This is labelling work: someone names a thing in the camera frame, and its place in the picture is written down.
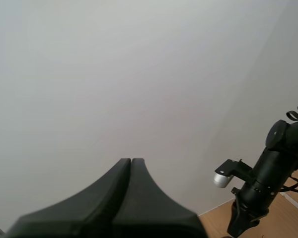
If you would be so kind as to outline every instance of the wooden desk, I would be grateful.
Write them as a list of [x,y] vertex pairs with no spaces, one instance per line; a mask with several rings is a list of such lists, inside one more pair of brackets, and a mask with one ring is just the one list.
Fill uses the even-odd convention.
[[[209,238],[228,236],[231,202],[200,216]],[[267,217],[258,226],[245,231],[240,238],[298,238],[298,209],[280,194],[277,195]]]

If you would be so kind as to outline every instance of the white wall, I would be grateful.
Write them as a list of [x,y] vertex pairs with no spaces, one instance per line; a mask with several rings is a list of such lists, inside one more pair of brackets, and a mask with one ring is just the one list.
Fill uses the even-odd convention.
[[298,1],[0,0],[0,228],[122,157],[203,213],[298,105]]

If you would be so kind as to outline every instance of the black rubber object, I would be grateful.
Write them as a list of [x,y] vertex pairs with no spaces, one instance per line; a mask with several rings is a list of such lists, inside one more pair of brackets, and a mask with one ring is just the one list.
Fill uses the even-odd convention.
[[121,159],[80,193],[21,217],[5,237],[111,237],[111,222],[125,196],[130,165],[130,159]]
[[207,238],[197,215],[169,198],[151,178],[144,159],[133,159],[130,183],[113,221],[115,238]]

